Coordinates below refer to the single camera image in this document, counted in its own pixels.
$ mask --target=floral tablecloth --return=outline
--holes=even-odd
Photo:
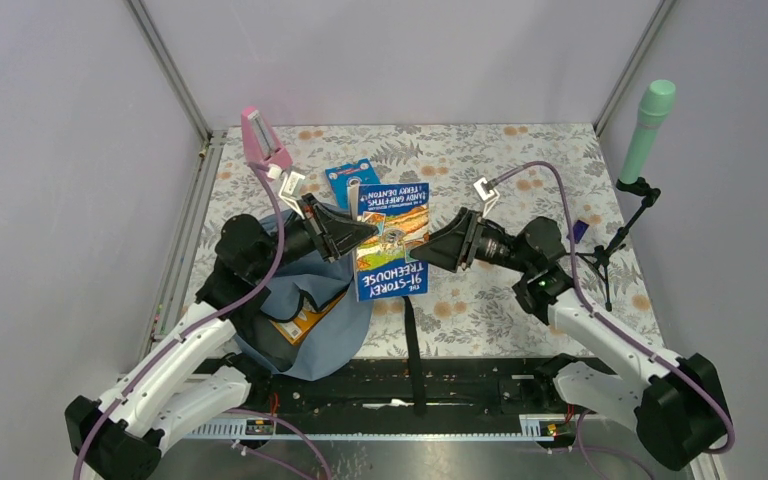
[[[434,230],[461,206],[481,209],[472,183],[515,165],[545,160],[560,170],[572,213],[590,229],[581,251],[606,244],[622,225],[619,205],[589,124],[556,125],[377,125],[278,127],[295,166],[307,174],[303,192],[335,203],[326,168],[367,157],[384,183],[426,181],[431,186]],[[489,218],[518,232],[531,218],[553,218],[563,229],[558,187],[551,173],[532,168],[499,187],[501,199]],[[245,165],[240,129],[231,128],[199,239],[185,304],[213,268],[213,251],[225,221],[246,212],[272,213]],[[584,286],[599,302],[602,285],[584,264]],[[613,313],[649,341],[662,345],[634,253],[626,249],[611,265]],[[553,356],[588,352],[563,332],[524,313],[510,286],[519,274],[477,261],[467,272],[430,270],[429,293],[413,297],[423,356]],[[401,299],[375,301],[369,334],[358,357],[406,356]]]

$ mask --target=metal frame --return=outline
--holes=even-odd
[[[233,414],[233,417],[216,417],[196,428],[184,438],[187,440],[301,440],[298,435],[246,435],[246,421],[257,419],[248,415]],[[478,433],[478,434],[308,434],[311,440],[323,442],[552,442],[554,437],[541,436],[540,422],[563,422],[563,415],[520,415],[522,433]]]
[[[204,217],[207,215],[210,193],[213,191],[214,179],[219,170],[222,149],[227,136],[227,130],[213,132],[206,150],[200,154],[202,159],[193,172],[193,180],[178,219],[175,240],[154,302],[154,318],[149,322],[149,328],[143,339],[140,358],[151,350],[155,333],[165,331],[170,321],[176,322],[184,306],[184,296],[192,273],[199,235]]]
[[[148,13],[148,9],[142,0],[125,0],[125,4],[128,5],[131,14],[134,16],[134,20],[139,25],[140,30],[145,37],[146,43],[154,53],[154,57],[160,64],[160,69],[163,70],[166,79],[169,80],[169,84],[178,100],[181,102],[181,106],[184,107],[184,111],[187,117],[190,119],[190,123],[193,124],[193,128],[201,137],[202,141],[207,141],[210,138],[210,127],[207,125],[204,116],[201,114],[201,110],[198,108],[192,93],[187,88],[187,84],[184,82],[184,77],[181,76],[181,72],[172,60],[172,56],[169,54],[169,50],[166,48],[166,44],[163,43],[163,39],[160,37],[160,33],[157,31],[154,22],[151,19],[151,15]]]
[[[655,9],[655,13],[652,14],[652,18],[649,19],[649,24],[646,25],[646,29],[643,30],[643,35],[637,42],[637,46],[634,47],[634,51],[631,53],[628,62],[625,64],[620,78],[617,80],[617,84],[614,85],[614,89],[608,96],[608,101],[605,102],[605,106],[602,107],[602,111],[599,113],[599,117],[593,122],[593,130],[596,132],[596,137],[602,136],[605,132],[605,128],[611,121],[614,113],[619,106],[620,100],[625,96],[631,80],[634,79],[637,69],[640,67],[643,58],[646,56],[646,52],[649,51],[649,47],[652,46],[653,40],[658,36],[661,31],[661,27],[664,26],[667,17],[672,12],[673,7],[678,3],[678,0],[661,0],[658,7]]]
[[[690,471],[695,480],[726,480],[725,470],[719,456],[703,453],[690,462]]]

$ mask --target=purple object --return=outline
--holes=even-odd
[[[588,228],[590,228],[590,225],[588,225],[587,222],[583,220],[575,221],[575,225],[572,227],[572,238],[575,240],[575,243],[581,241],[581,239],[584,237],[584,234],[587,233]]]

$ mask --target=blue book cover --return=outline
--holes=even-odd
[[[328,168],[325,170],[325,176],[328,178],[328,183],[331,184],[334,196],[337,197],[337,205],[346,210],[349,208],[346,192],[350,186],[378,185],[381,183],[378,180],[378,174],[375,173],[367,158],[360,159],[355,163]]]
[[[429,193],[427,183],[353,189],[352,211],[357,219],[378,226],[378,235],[355,251],[359,300],[428,291],[428,264],[414,260],[408,252],[428,241]]]

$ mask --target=microphone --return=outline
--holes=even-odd
[[[637,126],[628,152],[625,164],[620,172],[619,181],[631,185],[640,177],[646,157],[655,143],[658,128],[667,119],[675,104],[675,84],[669,80],[655,80],[646,89],[640,105],[637,108]]]

